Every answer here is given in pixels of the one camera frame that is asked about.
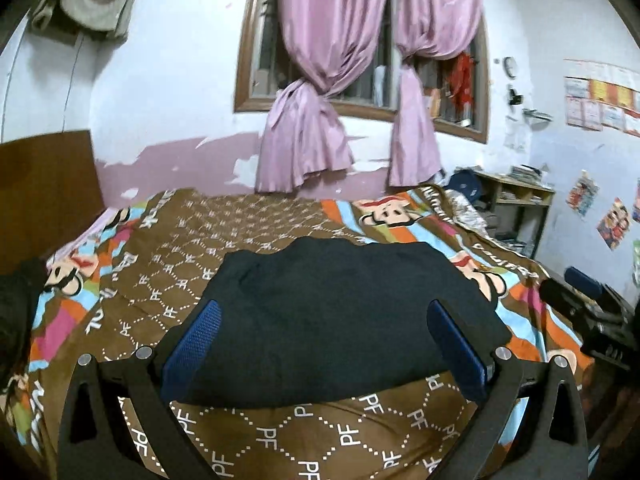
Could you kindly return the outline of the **large black jacket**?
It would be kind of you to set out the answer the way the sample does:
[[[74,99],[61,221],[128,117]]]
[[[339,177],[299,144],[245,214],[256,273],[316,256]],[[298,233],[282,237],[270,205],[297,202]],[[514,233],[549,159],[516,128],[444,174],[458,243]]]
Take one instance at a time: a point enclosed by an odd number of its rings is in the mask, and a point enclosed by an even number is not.
[[[446,370],[426,324],[433,300],[493,346],[510,340],[497,289],[425,243],[357,246],[302,237],[271,255],[226,255],[201,304],[221,308],[203,365],[178,396],[213,408],[339,401]]]

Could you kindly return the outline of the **wooden side shelf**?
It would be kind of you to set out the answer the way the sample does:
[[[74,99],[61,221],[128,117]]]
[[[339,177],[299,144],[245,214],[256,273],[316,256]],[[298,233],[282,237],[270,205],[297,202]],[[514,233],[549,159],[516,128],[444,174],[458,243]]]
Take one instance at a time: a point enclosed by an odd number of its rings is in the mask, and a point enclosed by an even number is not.
[[[540,183],[474,168],[482,192],[474,203],[487,232],[507,248],[534,258],[544,234],[555,192]]]

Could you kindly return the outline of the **colourful cartoon bed quilt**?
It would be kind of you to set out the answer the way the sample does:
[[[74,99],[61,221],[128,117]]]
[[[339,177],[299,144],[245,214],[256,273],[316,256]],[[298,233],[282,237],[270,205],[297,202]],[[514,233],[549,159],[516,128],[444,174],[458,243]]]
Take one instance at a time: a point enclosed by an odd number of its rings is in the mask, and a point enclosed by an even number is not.
[[[425,185],[376,200],[209,197],[108,210],[55,252],[6,419],[47,472],[80,356],[155,346],[213,308],[203,368],[169,408],[223,479],[424,479],[471,418],[426,325],[440,300],[518,358],[594,362],[539,295],[544,268],[462,223]]]

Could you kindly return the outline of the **dark blue cap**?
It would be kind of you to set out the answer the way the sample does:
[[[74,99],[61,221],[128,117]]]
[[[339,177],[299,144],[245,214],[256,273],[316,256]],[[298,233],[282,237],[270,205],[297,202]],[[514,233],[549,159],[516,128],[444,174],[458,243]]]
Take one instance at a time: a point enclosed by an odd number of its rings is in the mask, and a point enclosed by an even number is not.
[[[480,179],[475,171],[470,168],[457,170],[449,178],[445,188],[447,191],[456,191],[462,194],[470,204],[474,204],[483,191]]]

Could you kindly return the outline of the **brown wooden headboard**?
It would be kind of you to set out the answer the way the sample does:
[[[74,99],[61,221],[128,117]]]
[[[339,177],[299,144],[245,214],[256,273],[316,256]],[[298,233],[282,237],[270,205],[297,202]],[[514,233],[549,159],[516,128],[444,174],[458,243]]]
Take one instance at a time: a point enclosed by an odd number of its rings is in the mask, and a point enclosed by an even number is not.
[[[88,130],[1,145],[1,272],[50,256],[105,209]]]

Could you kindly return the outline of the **red hanging garment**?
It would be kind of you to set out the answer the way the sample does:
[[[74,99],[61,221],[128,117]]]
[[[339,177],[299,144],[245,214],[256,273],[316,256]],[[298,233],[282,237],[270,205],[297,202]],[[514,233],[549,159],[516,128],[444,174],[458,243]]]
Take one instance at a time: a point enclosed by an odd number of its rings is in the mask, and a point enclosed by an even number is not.
[[[449,74],[449,99],[458,114],[467,105],[473,104],[474,60],[471,55],[461,52],[455,59]]]

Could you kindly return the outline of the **left pink curtain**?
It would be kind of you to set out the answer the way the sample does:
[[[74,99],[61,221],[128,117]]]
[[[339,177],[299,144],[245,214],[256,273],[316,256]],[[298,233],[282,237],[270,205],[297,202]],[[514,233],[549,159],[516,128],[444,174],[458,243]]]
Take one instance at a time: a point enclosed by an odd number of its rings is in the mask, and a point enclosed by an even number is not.
[[[354,156],[331,104],[370,66],[386,0],[278,0],[280,32],[300,76],[269,111],[256,190],[292,193],[323,171],[345,171]]]

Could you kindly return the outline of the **grey hanging cloth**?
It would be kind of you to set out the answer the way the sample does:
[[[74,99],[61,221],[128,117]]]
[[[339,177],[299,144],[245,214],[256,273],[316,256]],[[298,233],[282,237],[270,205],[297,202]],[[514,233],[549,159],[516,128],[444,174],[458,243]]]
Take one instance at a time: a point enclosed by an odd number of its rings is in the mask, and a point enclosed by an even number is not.
[[[29,25],[40,34],[57,28],[68,34],[85,32],[94,38],[124,42],[133,7],[134,0],[37,0],[29,12]]]

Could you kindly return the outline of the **cartoon wall sticker middle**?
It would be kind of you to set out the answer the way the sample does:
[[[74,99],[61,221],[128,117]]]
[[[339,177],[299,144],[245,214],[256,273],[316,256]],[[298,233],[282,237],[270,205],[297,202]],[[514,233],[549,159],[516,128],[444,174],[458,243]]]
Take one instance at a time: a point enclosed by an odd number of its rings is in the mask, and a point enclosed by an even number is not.
[[[608,246],[609,250],[615,250],[620,246],[630,226],[630,214],[623,202],[616,197],[611,208],[597,226],[597,231]]]

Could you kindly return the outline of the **cartoon wall sticker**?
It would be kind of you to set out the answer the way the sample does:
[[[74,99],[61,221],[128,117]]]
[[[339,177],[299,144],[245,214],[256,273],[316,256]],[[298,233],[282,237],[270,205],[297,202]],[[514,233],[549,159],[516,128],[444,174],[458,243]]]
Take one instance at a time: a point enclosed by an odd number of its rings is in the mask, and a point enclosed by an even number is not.
[[[620,246],[630,226],[630,214],[623,202],[616,197],[611,208],[597,226],[597,231],[608,246],[609,250],[615,250]]]
[[[585,218],[598,192],[599,185],[590,177],[586,170],[582,170],[579,178],[567,195],[567,206],[576,212],[580,218]]]

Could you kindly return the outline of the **cartoon wall sticker upper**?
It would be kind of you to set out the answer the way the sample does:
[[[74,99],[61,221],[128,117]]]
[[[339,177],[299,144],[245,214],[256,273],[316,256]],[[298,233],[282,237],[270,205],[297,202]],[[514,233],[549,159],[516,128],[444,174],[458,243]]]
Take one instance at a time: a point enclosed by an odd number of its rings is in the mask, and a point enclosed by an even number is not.
[[[590,177],[586,170],[582,170],[579,178],[567,195],[567,206],[576,212],[580,218],[585,218],[598,192],[599,185]]]

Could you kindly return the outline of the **small wall shelf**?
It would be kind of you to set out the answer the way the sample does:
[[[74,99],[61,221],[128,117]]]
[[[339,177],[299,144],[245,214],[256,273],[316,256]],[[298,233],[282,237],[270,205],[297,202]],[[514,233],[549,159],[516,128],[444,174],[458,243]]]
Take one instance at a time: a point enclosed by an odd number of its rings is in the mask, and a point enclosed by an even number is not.
[[[551,115],[535,110],[534,108],[524,108],[523,116],[533,122],[552,122],[553,120]]]

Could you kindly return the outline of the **wall calendar poster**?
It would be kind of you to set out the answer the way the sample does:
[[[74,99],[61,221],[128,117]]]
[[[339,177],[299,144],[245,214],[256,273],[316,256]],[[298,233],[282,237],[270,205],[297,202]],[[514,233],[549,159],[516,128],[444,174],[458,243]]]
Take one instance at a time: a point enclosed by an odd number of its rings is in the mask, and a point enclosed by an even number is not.
[[[639,73],[629,68],[564,58],[565,122],[588,131],[609,128],[639,136]]]

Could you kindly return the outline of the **round wall clock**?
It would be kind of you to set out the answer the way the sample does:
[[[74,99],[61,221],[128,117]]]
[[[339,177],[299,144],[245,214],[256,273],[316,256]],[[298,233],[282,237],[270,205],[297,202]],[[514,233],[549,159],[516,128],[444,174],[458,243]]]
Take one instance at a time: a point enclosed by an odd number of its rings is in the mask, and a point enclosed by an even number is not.
[[[513,56],[506,56],[502,61],[502,66],[506,76],[515,79],[518,76],[518,63]]]

